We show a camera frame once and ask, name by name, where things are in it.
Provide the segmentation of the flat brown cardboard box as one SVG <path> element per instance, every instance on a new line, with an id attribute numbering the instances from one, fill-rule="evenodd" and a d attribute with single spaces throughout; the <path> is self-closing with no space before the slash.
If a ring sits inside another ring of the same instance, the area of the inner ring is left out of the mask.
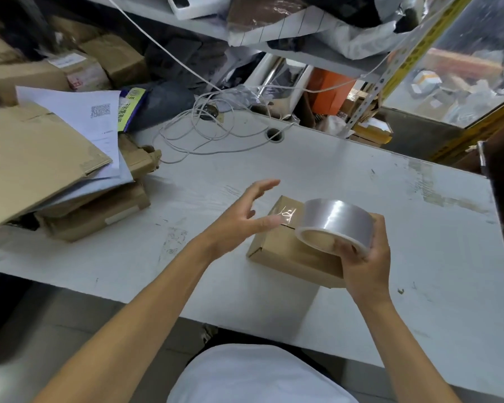
<path id="1" fill-rule="evenodd" d="M 50 238 L 76 242 L 150 206 L 151 202 L 141 182 L 122 185 L 93 201 L 61 216 L 34 214 Z"/>

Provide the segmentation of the small brown cardboard box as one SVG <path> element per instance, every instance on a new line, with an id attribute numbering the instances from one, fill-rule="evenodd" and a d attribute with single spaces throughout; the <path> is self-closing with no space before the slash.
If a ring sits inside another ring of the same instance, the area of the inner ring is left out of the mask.
<path id="1" fill-rule="evenodd" d="M 282 224 L 276 229 L 256 234 L 247 257 L 252 262 L 316 285 L 329 289 L 345 288 L 340 257 L 315 250 L 296 237 L 295 229 L 303 204 L 281 196 L 269 215 L 280 215 Z"/>

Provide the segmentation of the white plastic device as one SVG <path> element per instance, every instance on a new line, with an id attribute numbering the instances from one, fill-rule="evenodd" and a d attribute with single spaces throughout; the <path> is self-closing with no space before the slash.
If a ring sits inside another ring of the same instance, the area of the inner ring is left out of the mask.
<path id="1" fill-rule="evenodd" d="M 168 0 L 178 20 L 191 20 L 227 13 L 232 0 Z"/>

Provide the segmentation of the large flattened cardboard sheet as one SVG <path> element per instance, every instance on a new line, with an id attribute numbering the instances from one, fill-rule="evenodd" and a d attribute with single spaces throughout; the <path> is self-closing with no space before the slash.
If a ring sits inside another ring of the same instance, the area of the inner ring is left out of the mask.
<path id="1" fill-rule="evenodd" d="M 111 162 L 47 108 L 33 102 L 0 108 L 0 226 Z"/>

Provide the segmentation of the dark grey plastic bag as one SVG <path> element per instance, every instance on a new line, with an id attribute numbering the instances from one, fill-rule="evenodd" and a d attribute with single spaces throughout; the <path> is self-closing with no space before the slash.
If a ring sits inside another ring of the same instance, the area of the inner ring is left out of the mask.
<path id="1" fill-rule="evenodd" d="M 154 44 L 148 45 L 145 58 L 153 80 L 121 90 L 121 97 L 133 87 L 145 90 L 125 132 L 153 127 L 192 108 L 195 96 L 215 90 L 208 82 L 220 89 L 239 85 L 249 76 L 242 67 L 263 56 L 259 50 L 229 46 L 224 41 L 173 38 L 164 47 L 186 67 Z"/>

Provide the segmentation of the blue and yellow packet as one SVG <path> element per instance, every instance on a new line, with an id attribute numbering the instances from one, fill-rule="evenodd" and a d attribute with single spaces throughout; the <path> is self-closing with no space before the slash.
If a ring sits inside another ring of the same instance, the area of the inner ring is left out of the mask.
<path id="1" fill-rule="evenodd" d="M 138 86 L 120 90 L 117 123 L 119 133 L 127 131 L 137 111 L 143 105 L 147 94 L 147 89 Z"/>

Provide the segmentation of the torn brown cardboard box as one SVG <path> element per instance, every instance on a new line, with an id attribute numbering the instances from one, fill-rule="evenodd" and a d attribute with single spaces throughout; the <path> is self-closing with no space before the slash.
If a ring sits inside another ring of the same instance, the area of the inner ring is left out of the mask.
<path id="1" fill-rule="evenodd" d="M 161 150 L 153 146 L 139 146 L 125 133 L 118 134 L 118 148 L 134 181 L 139 181 L 159 168 Z"/>

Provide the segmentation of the person's left forearm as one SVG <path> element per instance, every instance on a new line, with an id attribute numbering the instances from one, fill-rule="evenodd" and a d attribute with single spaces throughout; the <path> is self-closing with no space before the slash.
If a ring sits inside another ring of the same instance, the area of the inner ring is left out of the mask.
<path id="1" fill-rule="evenodd" d="M 41 389 L 32 403 L 128 403 L 220 244 L 204 234 L 183 250 Z"/>

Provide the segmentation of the orange box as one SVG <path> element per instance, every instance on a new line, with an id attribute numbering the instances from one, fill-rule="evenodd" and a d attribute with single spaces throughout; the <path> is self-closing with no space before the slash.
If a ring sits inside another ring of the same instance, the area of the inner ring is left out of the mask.
<path id="1" fill-rule="evenodd" d="M 336 115 L 356 83 L 356 78 L 314 68 L 307 85 L 313 114 Z"/>

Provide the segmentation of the person's left hand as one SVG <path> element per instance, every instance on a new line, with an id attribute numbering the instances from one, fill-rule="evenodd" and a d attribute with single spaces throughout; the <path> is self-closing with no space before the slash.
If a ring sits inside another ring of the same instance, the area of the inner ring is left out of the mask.
<path id="1" fill-rule="evenodd" d="M 241 222 L 245 217 L 253 218 L 253 204 L 266 191 L 280 184 L 279 179 L 265 179 L 252 183 L 214 223 L 199 236 L 207 245 L 208 259 L 214 260 L 235 250 L 245 240 L 241 238 Z"/>

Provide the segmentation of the clear packing tape roll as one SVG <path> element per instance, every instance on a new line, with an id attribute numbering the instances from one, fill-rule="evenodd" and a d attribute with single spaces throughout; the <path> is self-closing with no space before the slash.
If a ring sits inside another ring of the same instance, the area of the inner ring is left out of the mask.
<path id="1" fill-rule="evenodd" d="M 356 254 L 367 256 L 374 236 L 374 218 L 366 210 L 339 200 L 305 202 L 296 225 L 296 237 L 309 247 L 335 254 L 335 244 L 351 245 Z"/>

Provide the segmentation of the grey plastic mailing bag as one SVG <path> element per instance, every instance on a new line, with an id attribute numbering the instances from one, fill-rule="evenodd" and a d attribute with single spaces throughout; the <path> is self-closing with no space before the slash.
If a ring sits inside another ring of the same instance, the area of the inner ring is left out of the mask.
<path id="1" fill-rule="evenodd" d="M 228 29 L 230 46 L 266 43 L 301 51 L 319 41 L 349 60 L 388 53 L 421 24 L 426 0 L 304 0 L 309 6 L 274 24 L 247 32 Z"/>

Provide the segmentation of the perforated metal shelf post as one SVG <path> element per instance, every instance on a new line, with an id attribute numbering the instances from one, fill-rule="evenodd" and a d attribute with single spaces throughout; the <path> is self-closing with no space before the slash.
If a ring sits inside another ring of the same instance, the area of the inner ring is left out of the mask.
<path id="1" fill-rule="evenodd" d="M 346 125 L 338 133 L 345 139 L 351 133 L 354 125 L 362 118 L 375 98 L 386 98 L 396 86 L 406 77 L 422 55 L 441 36 L 452 20 L 459 14 L 470 0 L 432 0 L 429 12 L 422 23 L 411 31 L 394 50 L 387 56 L 387 66 L 381 77 L 369 84 L 367 96 L 355 109 Z"/>

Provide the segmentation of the labelled brown cardboard box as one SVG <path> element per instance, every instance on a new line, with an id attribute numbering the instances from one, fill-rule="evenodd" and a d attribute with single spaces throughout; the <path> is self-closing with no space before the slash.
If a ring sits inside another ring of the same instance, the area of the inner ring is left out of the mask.
<path id="1" fill-rule="evenodd" d="M 60 69 L 74 92 L 110 90 L 111 82 L 97 59 L 77 50 L 46 58 Z"/>

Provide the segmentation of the person's right forearm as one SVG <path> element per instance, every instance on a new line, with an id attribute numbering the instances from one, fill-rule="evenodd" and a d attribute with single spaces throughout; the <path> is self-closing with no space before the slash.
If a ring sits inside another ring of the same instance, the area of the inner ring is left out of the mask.
<path id="1" fill-rule="evenodd" d="M 390 298 L 359 300 L 398 403 L 462 403 L 444 380 Z"/>

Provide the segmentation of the yellow framed glass panel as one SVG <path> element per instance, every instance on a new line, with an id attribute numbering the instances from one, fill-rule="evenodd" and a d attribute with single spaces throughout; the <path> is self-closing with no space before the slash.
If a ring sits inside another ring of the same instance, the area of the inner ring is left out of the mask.
<path id="1" fill-rule="evenodd" d="M 504 104 L 504 0 L 472 0 L 423 54 L 380 114 L 383 149 L 428 160 Z"/>

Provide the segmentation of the long brown cardboard box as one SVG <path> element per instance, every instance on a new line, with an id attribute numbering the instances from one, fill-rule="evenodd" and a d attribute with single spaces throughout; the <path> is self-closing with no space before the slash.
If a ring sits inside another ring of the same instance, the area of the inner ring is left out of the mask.
<path id="1" fill-rule="evenodd" d="M 65 73 L 44 60 L 0 65 L 0 106 L 8 107 L 18 103 L 17 86 L 71 91 Z"/>

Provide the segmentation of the person's white shirt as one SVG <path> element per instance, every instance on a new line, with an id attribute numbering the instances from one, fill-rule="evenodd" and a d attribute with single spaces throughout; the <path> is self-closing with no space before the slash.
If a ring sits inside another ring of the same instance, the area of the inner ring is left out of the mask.
<path id="1" fill-rule="evenodd" d="M 336 382 L 274 345 L 218 345 L 183 370 L 167 403 L 358 403 Z"/>

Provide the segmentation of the person's right hand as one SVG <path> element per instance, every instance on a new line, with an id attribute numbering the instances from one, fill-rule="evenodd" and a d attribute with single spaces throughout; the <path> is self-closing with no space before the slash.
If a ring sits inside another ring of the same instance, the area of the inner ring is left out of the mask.
<path id="1" fill-rule="evenodd" d="M 349 294 L 360 309 L 392 304 L 389 291 L 391 249 L 383 215 L 372 213 L 374 234 L 367 256 L 358 255 L 358 265 L 343 269 Z"/>

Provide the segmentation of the white printed paper sheets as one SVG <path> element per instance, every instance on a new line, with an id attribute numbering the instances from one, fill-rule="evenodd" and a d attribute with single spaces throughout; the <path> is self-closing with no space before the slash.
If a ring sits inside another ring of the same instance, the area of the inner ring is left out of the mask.
<path id="1" fill-rule="evenodd" d="M 62 92 L 16 86 L 16 93 L 19 103 L 33 102 L 47 108 L 112 160 L 41 204 L 38 210 L 134 181 L 118 148 L 119 91 Z"/>

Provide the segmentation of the brown wrapped packet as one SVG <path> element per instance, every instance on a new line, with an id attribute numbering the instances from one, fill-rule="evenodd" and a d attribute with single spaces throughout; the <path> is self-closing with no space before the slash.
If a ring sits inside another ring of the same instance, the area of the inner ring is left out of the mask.
<path id="1" fill-rule="evenodd" d="M 231 0 L 227 27 L 235 32 L 251 31 L 274 24 L 308 6 L 304 0 Z"/>

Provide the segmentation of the yellow flat box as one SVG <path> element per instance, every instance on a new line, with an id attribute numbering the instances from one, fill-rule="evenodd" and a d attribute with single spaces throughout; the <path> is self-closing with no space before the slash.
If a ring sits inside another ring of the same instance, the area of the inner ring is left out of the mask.
<path id="1" fill-rule="evenodd" d="M 380 146 L 389 143 L 393 136 L 393 131 L 387 122 L 373 117 L 355 124 L 351 130 L 356 136 Z"/>

